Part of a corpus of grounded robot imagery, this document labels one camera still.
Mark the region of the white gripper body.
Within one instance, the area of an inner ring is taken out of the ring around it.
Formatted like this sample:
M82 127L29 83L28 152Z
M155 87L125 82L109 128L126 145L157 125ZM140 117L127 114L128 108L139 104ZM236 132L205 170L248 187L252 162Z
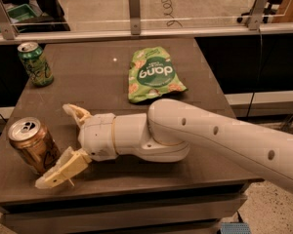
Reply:
M112 113L96 114L80 127L78 140L91 159L101 162L118 157L112 139L114 119Z

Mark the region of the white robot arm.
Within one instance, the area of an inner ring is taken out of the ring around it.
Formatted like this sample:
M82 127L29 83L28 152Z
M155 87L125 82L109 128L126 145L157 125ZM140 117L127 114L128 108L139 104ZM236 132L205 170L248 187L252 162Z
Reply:
M79 127L81 148L68 148L56 165L35 182L58 186L93 161L134 155L150 162L177 162L196 144L216 151L242 168L293 194L293 135L215 114L193 105L159 99L148 112L92 115L73 104L63 110Z

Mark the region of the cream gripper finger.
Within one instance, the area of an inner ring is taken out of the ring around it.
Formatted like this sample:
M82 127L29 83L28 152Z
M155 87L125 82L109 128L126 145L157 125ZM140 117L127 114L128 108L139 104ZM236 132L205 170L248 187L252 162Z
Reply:
M87 119L92 117L88 110L70 103L64 104L63 110L67 115L74 119L79 128L85 124Z
M35 182L38 189L54 188L86 170L92 159L83 150L69 147L63 152L56 165Z

